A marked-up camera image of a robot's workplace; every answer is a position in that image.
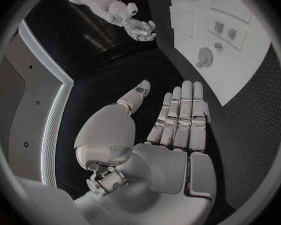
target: humanoid robot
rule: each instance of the humanoid robot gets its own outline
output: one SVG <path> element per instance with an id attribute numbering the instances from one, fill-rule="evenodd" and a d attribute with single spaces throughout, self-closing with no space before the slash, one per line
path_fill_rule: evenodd
<path id="1" fill-rule="evenodd" d="M 120 0 L 69 0 L 71 3 L 86 5 L 98 17 L 110 24 L 124 27 L 128 35 L 136 41 L 146 42 L 155 39 L 155 24 L 132 18 L 137 14 L 138 8 L 135 3 L 127 5 Z"/>
<path id="2" fill-rule="evenodd" d="M 76 204 L 93 224 L 201 224 L 216 197 L 213 163 L 204 154 L 208 105 L 200 82 L 166 93 L 147 141 L 134 146 L 130 117 L 150 92 L 146 80 L 91 116 L 74 147 L 93 171 Z"/>

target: white panel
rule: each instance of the white panel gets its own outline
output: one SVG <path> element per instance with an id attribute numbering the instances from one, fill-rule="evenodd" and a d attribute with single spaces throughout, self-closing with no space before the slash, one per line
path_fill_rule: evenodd
<path id="1" fill-rule="evenodd" d="M 248 15 L 250 10 L 241 0 L 226 0 L 224 8 L 231 9 L 224 9 L 224 12 L 212 9 L 217 4 L 215 0 L 171 0 L 171 3 L 172 7 L 181 8 L 171 8 L 171 19 L 179 16 L 179 23 L 184 24 L 185 28 L 192 26 L 192 36 L 187 36 L 172 21 L 174 47 L 202 75 L 224 106 L 247 84 L 261 65 L 271 44 L 270 37 L 256 16 L 251 12 Z M 241 8 L 236 10 L 235 7 L 240 4 Z M 183 11 L 191 11 L 192 16 L 179 14 Z M 224 24 L 221 34 L 213 30 L 215 21 Z M 236 30 L 235 39 L 229 37 L 229 29 Z M 216 49 L 215 43 L 221 43 L 222 49 Z M 201 48 L 209 48 L 213 54 L 210 67 L 196 67 Z"/>

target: white plastic surface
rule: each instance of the white plastic surface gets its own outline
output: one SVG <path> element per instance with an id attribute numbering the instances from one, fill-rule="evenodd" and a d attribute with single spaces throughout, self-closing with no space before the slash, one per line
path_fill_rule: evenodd
<path id="1" fill-rule="evenodd" d="M 195 67 L 224 106 L 251 79 L 271 40 L 241 0 L 171 0 L 174 47 Z M 215 22 L 224 24 L 220 34 Z M 228 35 L 236 30 L 235 39 Z M 215 43 L 222 45 L 215 48 Z M 210 67 L 196 67 L 201 48 L 213 54 Z"/>

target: white humanoid robot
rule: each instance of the white humanoid robot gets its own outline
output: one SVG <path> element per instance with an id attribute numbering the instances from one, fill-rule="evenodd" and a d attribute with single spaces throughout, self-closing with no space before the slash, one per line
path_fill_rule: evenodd
<path id="1" fill-rule="evenodd" d="M 136 41 L 146 42 L 155 39 L 155 24 L 132 18 L 137 14 L 135 3 L 127 5 L 120 0 L 69 0 L 71 3 L 86 5 L 98 17 L 110 24 L 124 27 L 128 35 Z"/>
<path id="2" fill-rule="evenodd" d="M 213 163 L 204 154 L 208 105 L 200 82 L 166 93 L 147 141 L 134 146 L 130 117 L 149 94 L 146 80 L 91 116 L 74 147 L 93 171 L 90 192 L 75 202 L 91 224 L 202 224 L 216 197 Z"/>

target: perforated panel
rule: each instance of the perforated panel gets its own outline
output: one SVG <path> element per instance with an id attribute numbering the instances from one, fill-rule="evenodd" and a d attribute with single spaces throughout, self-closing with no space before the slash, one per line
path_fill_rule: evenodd
<path id="1" fill-rule="evenodd" d="M 281 69 L 275 51 L 269 48 L 252 79 L 222 107 L 200 74 L 174 49 L 171 0 L 148 2 L 159 48 L 185 79 L 203 84 L 223 163 L 226 200 L 239 208 L 266 176 L 281 141 Z"/>

